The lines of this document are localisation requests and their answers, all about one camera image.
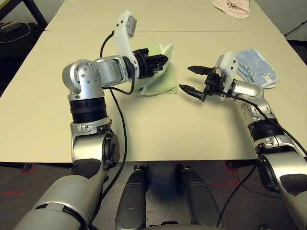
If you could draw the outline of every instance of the robot forearm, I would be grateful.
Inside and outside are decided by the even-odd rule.
[[[187,85],[179,85],[187,94],[202,101],[207,95],[217,95],[220,100],[235,98],[259,156],[257,167],[262,184],[268,190],[282,195],[297,226],[305,230],[307,163],[290,136],[278,124],[270,105],[264,99],[263,89],[255,83],[234,79],[237,60],[232,52],[220,56],[214,68],[192,66],[188,69],[208,76],[203,92]]]

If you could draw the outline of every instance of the light blue cloth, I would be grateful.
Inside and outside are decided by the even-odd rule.
[[[273,88],[280,79],[272,66],[256,49],[236,53],[239,67],[236,71],[245,81],[259,84],[262,88]]]

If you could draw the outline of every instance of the black cord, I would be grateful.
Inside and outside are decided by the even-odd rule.
[[[103,90],[106,90],[106,89],[109,89],[109,90],[116,90],[118,92],[121,92],[125,95],[130,95],[133,93],[134,91],[134,83],[135,83],[135,80],[134,80],[134,76],[132,76],[132,79],[131,79],[131,89],[129,92],[126,92],[126,91],[123,91],[121,89],[118,89],[118,88],[115,88],[115,87],[102,87]]]
[[[111,32],[111,34],[108,36],[108,37],[106,37],[106,39],[104,40],[104,42],[103,42],[103,44],[102,44],[102,46],[101,46],[101,48],[100,48],[100,57],[102,58],[102,52],[104,51],[104,48],[105,48],[105,45],[106,45],[106,43],[108,42],[108,40],[111,38],[111,37],[113,37],[113,35],[114,35],[114,30]]]
[[[269,119],[262,111],[261,109],[258,107],[257,104],[253,103],[253,102],[250,102],[249,100],[246,100],[244,98],[240,98],[240,97],[236,97],[236,96],[233,96],[233,95],[230,95],[230,94],[227,94],[225,93],[223,90],[222,90],[222,86],[220,85],[220,90],[221,90],[221,93],[224,94],[225,96],[228,96],[228,97],[232,97],[234,99],[237,99],[237,100],[240,100],[240,101],[244,101],[248,104],[251,104],[252,106],[254,106],[257,111],[264,117],[264,119],[266,119],[269,123],[271,123],[272,125],[274,125],[275,127],[281,129],[285,134],[287,134],[297,145],[298,147],[306,154],[307,156],[307,151],[304,149],[304,147],[298,142],[298,140],[296,140],[287,130],[285,130],[280,124],[277,124],[275,123],[274,121],[272,121],[271,119]]]
[[[235,195],[235,193],[238,191],[238,189],[243,185],[243,183],[253,174],[253,172],[255,171],[256,169],[256,165],[254,165],[254,167],[251,169],[251,171],[249,172],[249,174],[240,182],[240,184],[234,189],[234,191],[232,192],[232,194],[229,196],[229,198],[227,199],[226,203],[224,204],[224,207],[221,211],[221,214],[220,214],[220,217],[217,221],[217,224],[216,224],[216,227],[218,228],[219,225],[220,225],[220,222],[222,220],[222,217],[223,217],[223,214],[231,200],[231,198]]]
[[[125,125],[124,115],[123,115],[123,113],[122,113],[122,111],[121,111],[121,109],[120,109],[120,106],[119,106],[119,104],[118,104],[118,102],[117,102],[117,100],[116,100],[116,97],[115,97],[115,95],[114,95],[114,93],[113,93],[113,91],[112,91],[111,89],[110,89],[110,92],[111,92],[111,94],[112,94],[112,97],[113,97],[113,99],[114,99],[114,102],[115,102],[115,104],[116,104],[116,107],[117,107],[117,109],[118,109],[118,111],[119,111],[120,118],[121,118],[121,121],[122,121],[122,124],[123,124],[124,139],[125,139],[124,157],[123,157],[123,161],[122,161],[122,163],[121,163],[121,165],[120,165],[120,167],[119,167],[119,169],[118,169],[116,175],[114,176],[113,180],[111,181],[111,183],[108,185],[108,187],[105,189],[104,192],[102,192],[102,188],[101,188],[100,197],[99,197],[99,200],[98,200],[98,202],[97,202],[97,206],[96,206],[95,212],[94,212],[94,214],[93,214],[93,216],[92,216],[91,223],[90,223],[90,226],[89,226],[89,227],[92,228],[92,229],[90,229],[90,230],[96,230],[96,229],[94,229],[95,226],[92,224],[92,222],[93,222],[93,220],[95,219],[95,217],[96,217],[97,214],[98,214],[98,211],[99,211],[99,209],[100,209],[100,207],[101,207],[102,200],[105,198],[105,196],[107,195],[107,193],[111,190],[112,186],[115,184],[115,182],[116,182],[116,180],[118,179],[118,177],[119,177],[121,171],[123,170],[123,167],[124,167],[125,161],[126,161],[126,157],[127,157],[127,151],[128,151],[128,146],[127,146],[127,145],[128,145],[128,144],[127,144],[127,132],[126,132],[126,125]]]
[[[111,37],[113,37],[113,35],[114,35],[114,30],[113,30],[112,33],[111,33],[108,37],[106,37],[106,39],[104,40],[104,42],[103,42],[103,44],[102,44],[102,46],[101,46],[101,48],[100,48],[100,57],[101,57],[101,58],[102,58],[102,52],[103,52],[103,50],[104,50],[104,48],[105,48],[106,43],[108,42],[108,40],[109,40]],[[130,95],[130,94],[132,94],[133,91],[134,91],[134,82],[135,82],[134,76],[132,76],[132,80],[131,80],[131,89],[130,89],[129,92],[123,91],[123,90],[121,90],[121,89],[119,89],[119,88],[116,88],[116,87],[102,87],[102,89],[103,89],[103,90],[106,90],[106,89],[116,90],[116,91],[121,92],[121,93],[123,93],[123,94],[125,94],[125,95]]]
[[[239,182],[241,182],[237,172],[236,172],[236,178],[238,179]],[[269,195],[269,194],[264,194],[264,193],[259,193],[259,192],[253,191],[253,190],[249,189],[248,187],[246,187],[244,184],[242,186],[245,187],[247,190],[249,190],[252,193],[256,193],[256,194],[259,194],[259,195],[268,196],[268,197],[271,197],[271,198],[282,200],[280,197],[276,197],[276,196],[273,196],[273,195]]]
[[[117,173],[116,173],[115,177],[113,178],[113,180],[111,181],[111,183],[109,184],[109,186],[108,186],[108,187],[105,189],[105,191],[102,193],[102,199],[103,199],[103,198],[107,195],[107,193],[110,191],[110,189],[112,188],[112,186],[115,184],[116,180],[118,179],[118,177],[119,177],[121,171],[123,170],[123,167],[124,167],[125,161],[126,161],[126,157],[127,157],[127,150],[128,150],[128,146],[127,146],[127,145],[128,145],[128,144],[127,144],[127,132],[126,132],[126,125],[125,125],[124,115],[123,115],[123,113],[122,113],[122,111],[121,111],[121,109],[120,109],[120,107],[119,107],[119,104],[118,104],[118,102],[117,102],[117,100],[116,100],[116,97],[115,97],[115,95],[114,95],[112,89],[110,89],[110,92],[111,92],[111,94],[112,94],[112,97],[113,97],[113,99],[114,99],[114,102],[115,102],[115,104],[116,104],[116,106],[117,106],[117,109],[118,109],[118,111],[119,111],[119,114],[120,114],[120,117],[121,117],[121,121],[122,121],[122,123],[123,123],[124,139],[125,139],[125,151],[124,151],[124,157],[123,157],[123,161],[122,161],[122,163],[121,163],[121,165],[120,165],[120,168],[119,168],[119,170],[117,171]]]

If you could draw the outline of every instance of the pink cloth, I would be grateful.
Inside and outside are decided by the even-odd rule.
[[[244,19],[249,16],[249,0],[213,0],[212,5],[234,18]]]

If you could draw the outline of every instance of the light green cloth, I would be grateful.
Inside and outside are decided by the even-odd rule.
[[[163,65],[163,70],[156,72],[152,77],[137,79],[134,89],[138,95],[152,96],[157,94],[177,93],[177,78],[174,66],[170,64],[173,45],[163,47],[161,44],[153,44],[148,47],[149,56],[163,54],[168,61]]]

